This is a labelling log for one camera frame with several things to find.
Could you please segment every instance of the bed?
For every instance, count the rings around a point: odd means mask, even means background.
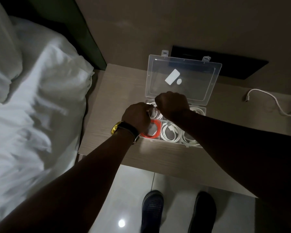
[[[22,69],[0,101],[0,220],[73,166],[93,75],[61,34],[10,20]]]

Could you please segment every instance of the forearm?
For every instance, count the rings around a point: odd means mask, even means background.
[[[253,194],[272,204],[278,205],[278,198],[291,203],[290,136],[233,125],[192,111],[177,116],[174,122]]]
[[[0,232],[87,232],[133,142],[119,129],[65,174],[24,201],[0,223]]]

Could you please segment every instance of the plastic box lid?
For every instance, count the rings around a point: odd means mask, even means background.
[[[184,94],[190,104],[207,105],[222,66],[209,60],[208,56],[197,61],[149,55],[146,97],[155,98],[160,93],[172,91]]]

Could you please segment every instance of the hand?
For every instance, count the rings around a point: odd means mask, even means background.
[[[190,109],[185,95],[179,93],[161,93],[155,98],[155,102],[157,109],[170,121],[175,120],[179,113]]]
[[[153,108],[153,105],[148,105],[143,102],[129,106],[123,116],[122,121],[134,126],[139,133],[145,132],[151,122],[148,111]]]

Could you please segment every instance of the black panel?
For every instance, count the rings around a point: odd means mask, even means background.
[[[268,64],[268,61],[265,60],[217,53],[213,51],[196,50],[180,46],[173,46],[171,51],[171,57],[176,58],[201,61],[204,56],[210,56],[210,62],[222,64],[219,75],[238,79],[246,79],[262,68],[264,65]]]

